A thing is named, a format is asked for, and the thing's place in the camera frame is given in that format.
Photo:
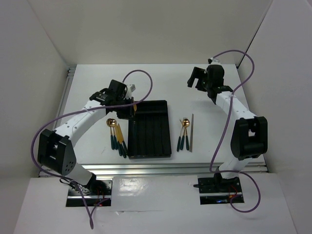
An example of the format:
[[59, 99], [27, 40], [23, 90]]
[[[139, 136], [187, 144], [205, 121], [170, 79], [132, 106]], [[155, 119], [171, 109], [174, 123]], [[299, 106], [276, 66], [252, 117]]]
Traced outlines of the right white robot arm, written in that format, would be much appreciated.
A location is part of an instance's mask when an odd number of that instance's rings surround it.
[[213, 61], [206, 69], [195, 67], [187, 81], [192, 87], [206, 92], [213, 103], [219, 106], [234, 122], [230, 142], [232, 155], [219, 166], [213, 178], [213, 186], [218, 191], [224, 191], [230, 184], [230, 179], [237, 177], [238, 172], [254, 158], [267, 152], [268, 122], [265, 117], [258, 117], [249, 111], [233, 94], [230, 86], [224, 85], [225, 71], [223, 66]]

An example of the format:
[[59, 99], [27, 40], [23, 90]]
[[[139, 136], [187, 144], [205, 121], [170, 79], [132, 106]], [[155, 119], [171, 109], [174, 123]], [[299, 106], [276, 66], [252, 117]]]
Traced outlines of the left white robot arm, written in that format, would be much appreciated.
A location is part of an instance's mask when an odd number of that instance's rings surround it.
[[129, 104], [134, 102], [135, 85], [111, 80], [109, 87], [92, 94], [82, 113], [75, 114], [63, 125], [50, 131], [45, 129], [39, 136], [38, 161], [54, 172], [72, 179], [86, 195], [105, 190], [96, 175], [77, 162], [74, 146], [78, 140], [109, 112], [130, 117], [134, 111]]

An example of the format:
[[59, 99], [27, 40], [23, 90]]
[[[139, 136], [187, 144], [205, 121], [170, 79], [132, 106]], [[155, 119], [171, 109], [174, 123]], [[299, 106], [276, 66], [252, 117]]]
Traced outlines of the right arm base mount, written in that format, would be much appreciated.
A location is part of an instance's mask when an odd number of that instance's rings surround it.
[[232, 179], [217, 179], [214, 177], [198, 178], [193, 185], [199, 191], [201, 205], [244, 203], [242, 188], [238, 177]]

